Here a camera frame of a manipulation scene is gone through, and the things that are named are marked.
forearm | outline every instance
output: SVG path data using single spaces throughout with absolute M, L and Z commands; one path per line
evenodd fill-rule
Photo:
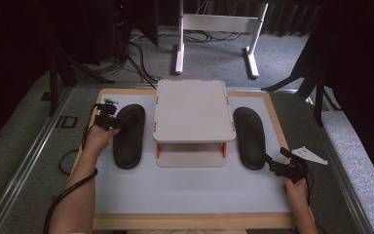
M 83 151 L 66 188 L 94 173 L 94 152 Z M 51 221 L 50 233 L 93 232 L 95 186 L 94 179 L 83 184 L 56 207 Z
M 311 210 L 307 205 L 292 208 L 292 210 L 294 222 L 300 234 L 318 233 Z

white board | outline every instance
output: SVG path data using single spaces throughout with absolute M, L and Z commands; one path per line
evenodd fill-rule
M 282 180 L 269 171 L 246 169 L 239 158 L 237 142 L 227 144 L 222 168 L 160 168 L 156 164 L 153 138 L 155 96 L 104 95 L 117 100 L 118 111 L 137 103 L 145 108 L 142 158 L 131 170 L 119 169 L 111 144 L 102 151 L 96 167 L 95 213 L 101 214 L 228 214 L 289 213 Z M 261 97 L 229 97 L 231 110 L 246 106 L 261 117 L 267 153 L 282 162 L 280 145 Z
M 161 80 L 154 139 L 159 143 L 225 142 L 236 137 L 222 81 Z

finger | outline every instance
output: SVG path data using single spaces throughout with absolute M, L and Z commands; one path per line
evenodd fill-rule
M 284 193 L 287 194 L 287 188 L 286 188 L 286 185 L 285 185 L 285 184 L 283 184 L 283 185 L 281 186 L 281 189 L 283 189 Z
M 287 178 L 287 177 L 283 177 L 283 181 L 284 181 L 284 186 L 288 187 L 288 186 L 292 186 L 293 185 L 293 181 L 290 179 L 290 178 Z
M 120 131 L 120 129 L 112 129 L 112 130 L 109 130 L 108 132 L 110 133 L 111 136 L 114 136 L 114 135 L 117 134 L 119 131 Z

cable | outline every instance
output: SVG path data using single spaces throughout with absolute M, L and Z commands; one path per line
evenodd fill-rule
M 205 6 L 205 9 L 203 10 L 203 15 L 206 13 L 206 9 L 207 9 L 207 5 L 208 5 L 208 0 L 204 1 L 202 5 L 200 5 L 199 9 L 196 11 L 196 15 L 199 13 L 200 9 L 204 6 Z
M 308 175 L 311 175 L 311 181 L 308 180 Z M 311 196 L 312 196 L 312 190 L 314 189 L 314 175 L 310 170 L 308 170 L 308 175 L 306 175 L 305 180 L 306 184 L 308 185 L 308 206 L 311 205 Z
M 140 68 L 138 67 L 138 65 L 135 63 L 134 60 L 132 60 L 132 58 L 130 56 L 128 56 L 128 59 L 129 61 L 132 63 L 132 65 L 135 67 L 135 69 L 137 69 L 139 71 L 139 74 L 144 78 L 145 81 L 147 81 L 151 87 L 153 87 L 154 90 L 156 90 L 157 88 L 153 85 L 153 83 L 142 73 L 142 71 L 140 70 Z
M 145 37 L 144 34 L 134 35 L 133 38 L 130 39 L 130 41 L 135 41 L 138 38 Z
M 87 183 L 88 181 L 93 179 L 97 174 L 98 174 L 98 170 L 95 168 L 95 170 L 93 171 L 93 173 L 91 175 L 89 175 L 89 176 L 81 179 L 80 181 L 74 183 L 73 185 L 71 185 L 70 187 L 65 189 L 62 193 L 60 193 L 56 197 L 56 199 L 53 201 L 50 208 L 48 209 L 47 215 L 45 217 L 44 234 L 50 233 L 51 218 L 52 218 L 53 213 L 56 209 L 56 206 L 62 201 L 62 199 L 64 199 L 66 196 L 68 196 L 71 192 L 73 192 L 77 188 L 81 187 L 82 185 L 84 185 L 85 183 Z
M 78 150 L 79 150 L 79 149 L 73 149 L 73 150 L 67 152 L 66 154 L 62 155 L 62 157 L 60 158 L 60 160 L 59 160 L 59 162 L 58 162 L 58 168 L 59 168 L 59 170 L 60 170 L 63 174 L 68 175 L 68 176 L 71 175 L 71 173 L 65 171 L 65 170 L 62 168 L 63 160 L 66 158 L 66 156 L 68 156 L 68 155 L 71 154 L 71 153 L 78 152 Z
M 141 49 L 141 47 L 139 47 L 138 45 L 134 44 L 133 42 L 130 42 L 130 45 L 136 47 L 138 50 L 139 50 L 139 57 L 140 57 L 140 67 L 141 69 L 144 71 L 144 73 L 150 78 L 152 79 L 152 76 L 147 72 L 147 70 L 145 69 L 145 65 L 144 65 L 144 53 Z
M 93 112 L 96 108 L 96 104 L 93 105 L 93 108 L 91 108 L 91 111 L 90 111 L 90 115 L 88 116 L 88 121 L 87 121 L 87 125 L 84 129 L 84 134 L 83 134 L 83 139 L 81 140 L 81 144 L 82 144 L 82 148 L 84 149 L 85 147 L 85 141 L 87 140 L 87 134 L 88 134 L 88 127 L 90 126 L 90 122 L 91 122 L 91 117 L 93 116 Z
M 227 8 L 227 11 L 229 12 L 229 16 L 232 16 L 233 15 L 233 6 L 232 6 L 232 2 L 227 2 L 226 4 L 226 8 Z
M 219 41 L 234 41 L 238 39 L 240 36 L 242 36 L 241 33 L 235 38 L 229 39 L 231 36 L 235 35 L 236 33 L 231 33 L 230 35 L 224 37 L 224 38 L 217 38 L 214 37 L 211 33 L 206 31 L 200 31 L 200 30 L 187 30 L 185 34 L 202 34 L 206 37 L 206 39 L 201 40 L 190 36 L 184 36 L 188 42 L 195 42 L 195 43 L 209 43 L 209 42 L 219 42 Z
M 102 78 L 106 78 L 108 76 L 111 76 L 115 73 L 117 73 L 118 71 L 120 71 L 121 68 L 123 68 L 124 64 L 127 62 L 126 59 L 116 59 L 114 64 L 111 64 L 107 67 L 104 67 L 104 68 L 100 68 L 98 70 L 93 70 L 93 72 L 95 74 L 98 74 L 99 76 L 101 76 Z M 76 69 L 75 67 L 72 67 L 72 69 L 75 71 L 75 72 L 82 72 L 81 70 L 79 69 Z M 106 72 L 110 72 L 110 71 L 114 71 L 110 74 L 107 74 L 107 75 L 101 75 L 103 73 L 106 73 Z

gray carpet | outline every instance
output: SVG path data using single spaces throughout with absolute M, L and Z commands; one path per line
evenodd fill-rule
M 233 42 L 206 44 L 186 43 L 184 71 L 175 76 L 174 46 L 176 38 L 161 38 L 160 48 L 150 43 L 139 44 L 143 48 L 145 67 L 151 75 L 163 79 L 219 79 L 228 87 L 260 88 L 276 84 L 287 77 L 295 60 L 300 54 L 307 37 L 262 35 L 255 54 L 260 77 L 248 78 L 243 59 L 243 47 L 249 44 L 250 37 L 241 36 Z M 130 56 L 139 64 L 138 50 L 131 46 Z M 102 67 L 111 63 L 106 61 Z M 97 70 L 102 67 L 90 66 Z M 102 73 L 111 80 L 120 83 L 109 87 L 126 86 L 126 82 L 139 82 L 142 78 L 129 70 L 135 71 L 128 62 L 124 68 Z M 89 110 L 94 104 L 98 92 L 106 85 L 79 73 L 79 84 L 73 89 L 70 99 L 61 109 L 61 116 L 78 117 L 77 126 L 72 129 L 54 128 L 45 140 L 45 147 L 39 153 L 33 169 L 22 184 L 18 198 L 12 208 L 2 218 L 0 233 L 40 233 L 45 213 L 54 197 L 62 190 L 67 180 L 57 168 L 60 157 L 69 150 L 78 148 L 86 124 Z M 300 81 L 287 86 L 297 89 Z M 48 74 L 37 81 L 25 97 L 14 116 L 0 133 L 0 197 L 5 194 L 5 187 L 17 171 L 28 149 L 39 135 L 39 131 L 48 122 L 49 104 L 40 101 L 44 91 L 48 90 Z M 313 117 L 312 106 L 291 94 L 273 94 L 275 109 L 290 148 L 307 146 L 311 150 L 325 155 L 329 145 L 323 143 L 323 129 L 320 129 Z M 72 165 L 74 156 L 69 158 L 66 167 Z M 349 208 L 340 192 L 333 173 L 328 167 L 310 164 L 315 177 L 312 211 L 315 218 L 328 233 L 358 233 Z M 287 230 L 251 230 L 251 233 L 290 233 Z

